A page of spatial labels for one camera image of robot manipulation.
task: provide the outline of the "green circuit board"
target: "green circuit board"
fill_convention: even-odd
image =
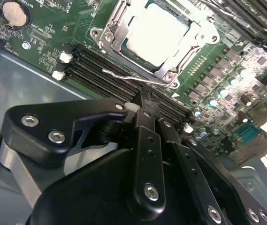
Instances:
[[[22,0],[21,2],[31,12],[32,21],[29,26],[12,30],[0,15],[0,39],[6,41],[4,49],[8,52],[51,75],[65,43],[80,44],[113,61],[117,66],[133,72],[115,59],[104,55],[90,36],[91,28],[105,27],[117,0]],[[199,2],[195,0],[191,2],[199,5]],[[236,106],[239,98],[242,95],[253,97],[252,105],[267,101],[267,88],[263,87],[258,80],[230,89],[229,94],[232,98],[227,100],[218,95],[217,89],[220,86],[227,87],[226,80],[230,76],[241,81],[242,78],[236,73],[236,69],[240,66],[254,71],[257,77],[263,76],[267,71],[267,63],[260,64],[258,60],[264,58],[267,61],[267,53],[251,44],[218,16],[214,25],[220,34],[219,43],[205,45],[201,49],[178,77],[180,87],[176,90],[160,86],[155,88],[186,109],[192,110],[199,107],[202,110],[203,116],[196,119],[194,130],[197,132],[199,128],[206,127],[208,136],[203,140],[203,144],[216,152],[218,143],[225,137],[229,136],[233,141],[237,140],[234,133],[243,126],[238,121],[237,110],[247,113],[251,109],[243,105]],[[30,47],[28,48],[27,45],[24,48],[24,43],[29,44]],[[238,55],[239,60],[229,60],[226,56],[228,51],[233,51]],[[212,77],[210,75],[212,68],[221,70],[218,64],[221,60],[229,61],[230,67],[227,66],[223,70],[222,77],[214,78],[212,85],[203,84],[204,76]],[[99,93],[90,90],[88,86],[82,86],[72,78],[64,82],[94,98],[101,97]],[[196,90],[199,84],[207,87],[205,93]],[[198,98],[191,97],[191,92],[197,93]],[[219,101],[217,107],[212,108],[208,105],[209,96],[214,96]],[[217,135],[213,133],[214,129],[219,130]]]

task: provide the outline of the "black dimm slot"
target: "black dimm slot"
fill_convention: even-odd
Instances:
[[[97,65],[98,62],[100,62],[100,64],[103,64],[105,66],[105,68],[109,68],[111,69],[112,71],[115,70],[115,72],[117,72],[119,75],[124,75],[124,73],[126,73],[124,70],[120,69],[118,66],[116,65],[113,65],[111,62],[108,62],[106,59],[102,58],[102,60],[105,60],[107,61],[106,63],[103,63],[101,60],[99,60],[99,56],[90,51],[90,50],[86,50],[84,49],[83,51],[84,53],[87,53],[88,56],[85,56],[83,57],[86,61],[88,62],[84,62],[85,64],[88,64],[88,63],[92,63],[93,65]],[[78,57],[77,59],[78,61],[82,61],[82,58],[81,57]],[[96,92],[99,92],[99,94],[103,95],[102,93],[105,92],[104,90],[106,90],[106,88],[104,89],[101,89],[101,87],[99,87],[98,85],[95,85],[93,84],[93,86],[91,87],[91,85],[89,85],[89,81],[91,81],[93,79],[93,82],[95,82],[95,77],[94,76],[90,76],[89,79],[86,79],[85,76],[82,76],[80,75],[81,73],[83,73],[83,71],[77,71],[75,73],[76,76],[74,76],[74,74],[71,74],[71,77],[72,79],[76,80],[77,82],[80,82],[81,84],[87,86],[88,88],[90,88],[91,90],[95,90]],[[80,81],[81,79],[85,79],[87,80],[87,82],[82,82]],[[122,81],[122,80],[118,80],[119,82],[123,82],[122,84],[120,84],[122,87],[126,87],[126,88],[130,88],[131,90],[134,89],[134,86],[135,87],[138,87],[138,89],[135,89],[135,94],[138,92],[139,89],[141,88],[144,88],[146,87],[148,90],[151,89],[150,91],[152,91],[159,99],[160,99],[160,102],[159,102],[159,105],[160,105],[160,109],[161,109],[161,114],[164,118],[166,119],[169,119],[169,120],[172,120],[172,121],[175,121],[175,122],[179,122],[179,119],[180,117],[184,116],[186,110],[184,108],[182,108],[182,106],[178,105],[177,103],[175,103],[172,99],[166,97],[165,95],[163,95],[162,93],[160,93],[159,91],[157,90],[154,90],[152,89],[151,87],[149,87],[148,85],[145,85],[145,84],[140,84],[139,82],[129,82],[128,81]],[[109,93],[110,94],[105,94],[103,96],[107,97],[113,97],[115,98],[116,96],[118,96],[119,93],[113,93],[113,91],[115,91],[115,88],[111,88],[109,87],[110,91]]]
[[[241,16],[253,28],[257,29],[258,31],[263,31],[265,28],[267,28],[266,24],[263,24],[256,15],[253,15],[249,10],[245,9],[237,1],[225,0],[225,2],[236,12],[237,15]]]
[[[112,72],[117,73],[118,75],[123,75],[123,76],[129,76],[130,75],[125,70],[119,68],[116,65],[113,65],[107,59],[105,59],[104,57],[94,53],[93,51],[91,51],[89,49],[86,49],[86,48],[83,48],[82,51],[85,54],[88,55],[89,59],[92,59],[93,61],[96,62],[96,64],[100,65],[101,68],[107,68],[107,69],[111,70]],[[167,96],[165,96],[164,94],[160,93],[159,91],[157,91],[155,89],[152,89],[150,86],[148,86],[148,85],[146,85],[145,83],[142,83],[142,82],[136,82],[136,81],[131,80],[130,83],[132,85],[138,87],[139,90],[142,89],[142,88],[151,89],[151,91],[153,91],[159,98],[163,99],[164,102],[167,102],[165,104],[166,107],[168,107],[171,104],[172,105],[172,109],[178,110],[179,112],[181,112],[180,113],[181,115],[184,115],[185,110],[182,110],[182,106],[179,106],[172,99],[168,98]]]
[[[121,89],[120,87],[115,86],[108,80],[96,75],[97,73],[91,72],[87,69],[80,68],[80,67],[74,67],[73,70],[76,70],[77,72],[81,72],[81,74],[84,74],[84,77],[86,79],[95,80],[96,84],[100,86],[101,88],[108,90],[108,91],[113,90],[114,93],[120,97],[131,99],[134,96],[134,93],[132,95],[128,94],[128,92],[125,91],[124,89]]]
[[[107,77],[106,79],[110,80],[112,83],[115,83],[115,85],[117,86],[122,86],[123,83],[125,81],[122,81],[122,80],[118,80],[118,79],[114,79],[111,75],[108,75],[108,74],[105,74],[102,72],[102,68],[99,67],[99,65],[97,65],[94,61],[91,61],[91,60],[88,60],[88,61],[83,61],[83,59],[86,60],[86,58],[81,58],[80,61],[76,62],[76,63],[82,63],[84,64],[85,66],[89,67],[90,69],[93,68],[95,71],[97,71],[98,74],[101,74],[101,76],[105,76]],[[131,92],[134,92],[136,93],[137,91],[137,87],[129,87],[130,91]]]
[[[266,18],[267,18],[267,7],[261,4],[258,0],[248,0],[250,3],[253,4]]]

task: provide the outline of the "ram slot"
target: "ram slot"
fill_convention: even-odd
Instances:
[[[267,24],[259,19],[257,15],[255,15],[248,8],[244,8],[241,4],[239,4],[236,0],[225,0],[226,3],[232,8],[237,15],[241,16],[246,22],[248,22],[253,28],[257,29],[257,31],[264,32],[267,29]]]

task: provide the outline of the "motherboard mounting screw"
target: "motherboard mounting screw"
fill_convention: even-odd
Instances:
[[[171,124],[170,124],[168,121],[164,121],[163,123],[164,123],[168,128],[171,127]]]
[[[57,130],[51,131],[48,134],[48,138],[50,141],[56,144],[61,144],[66,140],[65,135],[62,132],[57,131]]]
[[[174,79],[174,74],[171,72],[167,73],[165,79],[167,82],[172,81]]]
[[[250,218],[255,221],[256,223],[259,223],[259,217],[255,214],[255,212],[252,211],[252,209],[248,209],[248,213]]]
[[[159,194],[158,194],[157,189],[150,184],[145,185],[144,193],[145,193],[146,197],[149,198],[151,201],[155,202],[159,198]]]
[[[39,124],[39,120],[35,116],[31,115],[25,115],[21,118],[22,124],[24,124],[26,127],[35,127]]]
[[[27,41],[24,41],[24,42],[22,43],[22,47],[23,47],[23,49],[25,49],[25,50],[29,50],[29,49],[31,49],[31,45],[30,45]]]
[[[216,222],[217,224],[220,224],[222,222],[221,215],[213,206],[209,205],[207,208],[207,212],[210,218],[213,219],[214,222]]]
[[[112,42],[114,39],[114,35],[112,33],[109,33],[109,32],[105,33],[104,37],[105,37],[105,40],[108,42]]]
[[[119,109],[119,110],[123,110],[123,109],[124,109],[124,107],[121,106],[121,105],[119,105],[119,104],[115,104],[115,107],[116,107],[117,109]]]
[[[197,146],[197,142],[194,139],[190,139],[190,143],[194,146]]]

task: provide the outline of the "electrolytic capacitor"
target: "electrolytic capacitor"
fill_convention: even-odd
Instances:
[[[208,97],[207,102],[211,107],[216,107],[218,105],[218,102],[214,97]]]
[[[220,94],[220,96],[222,97],[222,98],[225,98],[225,97],[227,97],[227,95],[229,94],[229,92],[228,92],[228,90],[226,90],[224,87],[219,87],[218,88],[218,92],[219,92],[219,94]]]
[[[248,122],[248,118],[246,117],[245,113],[238,112],[237,116],[238,116],[239,120],[242,121],[243,123]]]
[[[195,116],[196,118],[201,117],[201,111],[200,111],[200,109],[199,109],[198,107],[194,108],[194,109],[193,109],[193,112],[194,112],[194,116]]]
[[[200,133],[201,138],[205,138],[207,136],[207,132],[205,128],[200,128],[199,133]]]
[[[234,77],[231,76],[227,79],[227,82],[231,85],[231,87],[236,88],[238,86],[238,80]]]
[[[250,99],[247,98],[245,95],[241,96],[240,100],[245,106],[251,106],[251,104],[252,104]]]
[[[202,139],[199,133],[194,133],[194,138],[196,141],[200,141]]]

